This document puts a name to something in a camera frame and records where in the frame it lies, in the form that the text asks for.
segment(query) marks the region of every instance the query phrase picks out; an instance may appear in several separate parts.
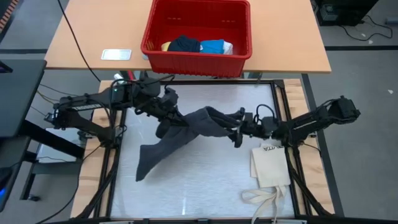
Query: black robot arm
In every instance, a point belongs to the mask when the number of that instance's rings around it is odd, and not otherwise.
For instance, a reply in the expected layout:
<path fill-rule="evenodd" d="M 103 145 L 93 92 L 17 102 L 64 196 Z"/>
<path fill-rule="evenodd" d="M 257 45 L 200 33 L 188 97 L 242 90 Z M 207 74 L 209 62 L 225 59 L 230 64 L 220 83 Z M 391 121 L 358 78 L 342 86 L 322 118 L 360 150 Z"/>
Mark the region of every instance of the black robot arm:
<path fill-rule="evenodd" d="M 101 93 L 77 97 L 63 97 L 53 107 L 53 113 L 48 116 L 55 128 L 79 128 L 92 135 L 98 136 L 101 142 L 112 141 L 114 133 L 112 125 L 108 128 L 98 126 L 85 120 L 79 111 L 96 108 L 107 108 L 111 111 L 134 108 L 136 114 L 145 113 L 160 122 L 156 136 L 162 138 L 170 126 L 187 126 L 183 116 L 178 112 L 178 95 L 171 88 L 165 88 L 163 97 L 159 97 L 160 83 L 158 80 L 144 77 L 136 82 L 124 81 L 121 85 L 114 84 Z M 240 147 L 243 135 L 261 139 L 277 139 L 283 145 L 299 144 L 315 131 L 329 127 L 331 124 L 346 124 L 355 121 L 360 112 L 351 100 L 341 97 L 328 100 L 316 110 L 303 114 L 290 121 L 279 121 L 274 117 L 258 119 L 258 114 L 245 112 L 240 108 L 234 114 L 223 114 L 230 120 L 227 122 L 212 115 L 220 126 L 230 129 L 233 134 L 228 137 L 235 147 Z"/>

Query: sticker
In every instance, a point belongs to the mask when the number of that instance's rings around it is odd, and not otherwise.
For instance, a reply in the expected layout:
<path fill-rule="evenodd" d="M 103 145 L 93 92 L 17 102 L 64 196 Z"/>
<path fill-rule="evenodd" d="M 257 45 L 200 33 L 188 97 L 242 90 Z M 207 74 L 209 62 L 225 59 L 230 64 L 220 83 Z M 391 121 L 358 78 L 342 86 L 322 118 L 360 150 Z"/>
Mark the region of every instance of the sticker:
<path fill-rule="evenodd" d="M 102 60 L 130 60 L 131 50 L 129 49 L 105 49 L 102 52 Z"/>

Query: gray towel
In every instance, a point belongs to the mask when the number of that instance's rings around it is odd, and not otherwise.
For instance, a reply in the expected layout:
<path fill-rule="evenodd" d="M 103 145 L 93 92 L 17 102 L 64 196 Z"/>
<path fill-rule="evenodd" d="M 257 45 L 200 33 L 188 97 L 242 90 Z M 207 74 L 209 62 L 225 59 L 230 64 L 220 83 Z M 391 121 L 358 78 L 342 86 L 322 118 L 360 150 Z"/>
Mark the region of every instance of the gray towel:
<path fill-rule="evenodd" d="M 183 119 L 189 126 L 171 126 L 157 144 L 141 146 L 136 181 L 143 180 L 162 159 L 194 140 L 199 134 L 225 137 L 232 134 L 225 128 L 239 126 L 239 121 L 211 107 L 187 114 Z"/>

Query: wooden desk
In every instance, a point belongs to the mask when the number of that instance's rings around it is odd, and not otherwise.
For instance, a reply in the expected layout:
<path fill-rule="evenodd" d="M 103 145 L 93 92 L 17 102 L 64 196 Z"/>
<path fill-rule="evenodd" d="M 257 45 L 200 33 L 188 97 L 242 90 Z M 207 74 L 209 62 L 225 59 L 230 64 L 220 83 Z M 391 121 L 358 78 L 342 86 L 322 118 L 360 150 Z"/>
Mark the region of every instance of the wooden desk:
<path fill-rule="evenodd" d="M 285 90 L 287 94 L 287 99 L 289 103 L 289 108 L 292 117 L 300 116 L 308 112 L 307 103 L 305 101 L 304 92 L 302 88 L 302 84 L 299 79 L 288 79 L 284 80 Z M 99 90 L 102 91 L 105 88 L 109 87 L 111 81 L 102 81 L 99 87 Z M 280 108 L 283 111 L 283 103 L 280 101 Z M 95 110 L 93 115 L 93 121 L 101 126 L 108 126 L 108 117 L 104 111 L 104 109 Z M 317 142 L 315 139 L 308 138 L 305 141 L 307 144 L 311 146 L 317 146 Z M 93 149 L 95 149 L 100 143 L 97 139 L 91 139 L 88 141 L 86 147 L 86 155 L 89 154 Z M 322 160 L 320 158 L 318 150 L 309 147 L 309 146 L 301 146 L 300 148 L 300 157 L 303 165 L 303 171 L 305 175 L 305 181 L 307 183 L 307 187 L 314 194 L 317 200 L 324 206 L 326 210 L 333 213 L 333 204 L 331 202 L 331 197 L 329 193 L 328 184 L 326 182 L 325 172 L 323 170 Z M 86 205 L 90 202 L 92 196 L 98 189 L 98 183 L 100 181 L 100 172 L 102 167 L 104 157 L 104 149 L 100 148 L 95 153 L 93 153 L 90 157 L 86 159 L 81 168 L 80 172 L 80 181 L 79 181 L 79 189 L 76 193 L 75 199 L 73 201 L 73 208 L 71 217 L 77 216 Z M 108 170 L 112 166 L 112 163 L 109 163 Z M 106 202 L 108 201 L 108 192 L 105 192 L 100 215 L 105 215 Z M 298 194 L 298 202 L 300 207 L 301 214 L 304 214 L 304 206 L 301 194 Z"/>
<path fill-rule="evenodd" d="M 309 0 L 249 0 L 252 57 L 247 72 L 330 73 Z M 93 69 L 150 70 L 140 44 L 150 0 L 70 0 L 66 15 Z M 104 49 L 131 49 L 129 61 L 101 60 Z M 48 69 L 87 69 L 63 18 L 45 56 Z"/>

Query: red plastic bin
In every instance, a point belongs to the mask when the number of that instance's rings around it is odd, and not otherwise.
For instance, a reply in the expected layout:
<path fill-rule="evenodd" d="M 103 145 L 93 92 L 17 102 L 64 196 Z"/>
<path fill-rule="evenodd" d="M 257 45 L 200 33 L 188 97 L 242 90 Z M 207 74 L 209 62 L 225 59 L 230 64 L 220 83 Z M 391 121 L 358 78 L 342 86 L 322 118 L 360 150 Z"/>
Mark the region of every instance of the red plastic bin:
<path fill-rule="evenodd" d="M 180 35 L 233 44 L 233 55 L 163 52 Z M 252 54 L 250 4 L 246 0 L 153 0 L 141 43 L 157 73 L 240 77 Z"/>

